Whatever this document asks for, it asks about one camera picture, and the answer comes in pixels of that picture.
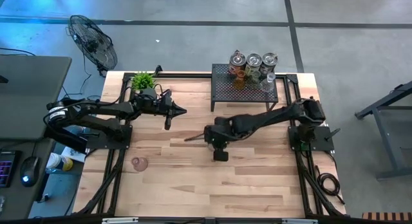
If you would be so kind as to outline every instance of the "potted plant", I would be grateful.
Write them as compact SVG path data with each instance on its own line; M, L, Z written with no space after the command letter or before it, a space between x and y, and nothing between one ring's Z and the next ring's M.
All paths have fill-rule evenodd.
M148 73L137 73L131 82L131 87L134 91L140 91L146 88L153 88L155 86L155 80L152 75Z

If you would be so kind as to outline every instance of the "small round object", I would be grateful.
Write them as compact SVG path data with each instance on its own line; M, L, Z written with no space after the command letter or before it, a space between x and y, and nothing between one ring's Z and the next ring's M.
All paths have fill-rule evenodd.
M147 161L147 158L144 157L134 157L131 160L131 164L133 165L133 168L138 171L138 172L143 172L144 170L147 169L147 166L149 165L149 162Z

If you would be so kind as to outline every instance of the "fan grille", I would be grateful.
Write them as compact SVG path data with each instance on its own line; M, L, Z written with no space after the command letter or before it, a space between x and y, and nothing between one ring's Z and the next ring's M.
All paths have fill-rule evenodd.
M115 68L117 55L111 39L93 21L83 15L73 15L68 27L76 45L97 68Z

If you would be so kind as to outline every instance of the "wooden table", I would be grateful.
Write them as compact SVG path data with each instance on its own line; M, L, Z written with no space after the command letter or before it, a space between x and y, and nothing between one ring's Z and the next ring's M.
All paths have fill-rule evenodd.
M123 74L123 71L108 73L103 101L111 102L119 96ZM301 96L319 99L314 75L298 73L297 77ZM156 81L163 89L172 90L172 98L187 109L187 114L174 118L169 131L164 129L164 117L142 115L132 122L133 135L124 161L116 216L304 217L295 155L289 149L287 138L288 122L261 128L247 140L230 143L229 161L213 162L212 151L203 140L184 142L183 139L201 133L216 116L258 114L266 111L265 104L220 102L211 113L210 79ZM292 85L290 89L294 99ZM277 91L279 103L275 109L286 105L285 89L280 81ZM83 208L100 187L107 155L107 150L98 150L87 158L74 212ZM322 173L337 177L327 154L314 152L313 155ZM137 173L131 165L131 159L136 156L149 160L149 167L142 173ZM308 184L307 187L314 211L313 192ZM110 197L111 188L105 208ZM345 213L336 197L328 198Z

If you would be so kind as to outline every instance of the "concrete floor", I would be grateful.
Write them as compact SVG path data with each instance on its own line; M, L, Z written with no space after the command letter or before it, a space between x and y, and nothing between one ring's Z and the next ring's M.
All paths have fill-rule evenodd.
M291 0L300 23L412 23L412 0ZM263 21L287 22L284 0L5 0L2 17L141 21ZM64 86L77 93L86 77L82 54L62 24L0 23L0 46L38 55L73 58ZM235 49L279 54L278 71L296 72L288 27L102 25L118 55L115 70L209 71L225 63ZM411 80L411 29L297 28L304 71L315 73L324 110L334 137L339 180L348 214L407 212L412 208L412 176L378 182L375 175L390 169L372 117L356 120L354 112ZM84 94L99 95L104 79L93 73ZM31 217L64 214L78 176L53 175L48 188L59 184L52 200L35 204Z

